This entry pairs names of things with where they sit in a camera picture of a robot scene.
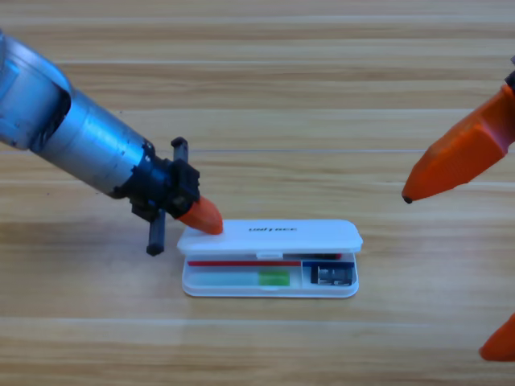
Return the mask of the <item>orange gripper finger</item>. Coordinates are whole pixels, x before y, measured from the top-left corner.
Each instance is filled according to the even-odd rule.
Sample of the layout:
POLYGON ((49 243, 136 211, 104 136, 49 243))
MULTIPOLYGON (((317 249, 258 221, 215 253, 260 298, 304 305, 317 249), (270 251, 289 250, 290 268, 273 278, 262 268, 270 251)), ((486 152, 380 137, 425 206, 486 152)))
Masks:
POLYGON ((204 196, 194 202, 187 213, 178 217, 177 220, 209 235, 219 235, 224 229, 220 211, 212 201, 204 196))
POLYGON ((499 162, 514 143, 514 91, 508 85, 434 142, 402 190, 407 203, 472 181, 499 162))
POLYGON ((513 362, 515 359, 515 314, 500 326, 479 349, 487 361, 513 362))

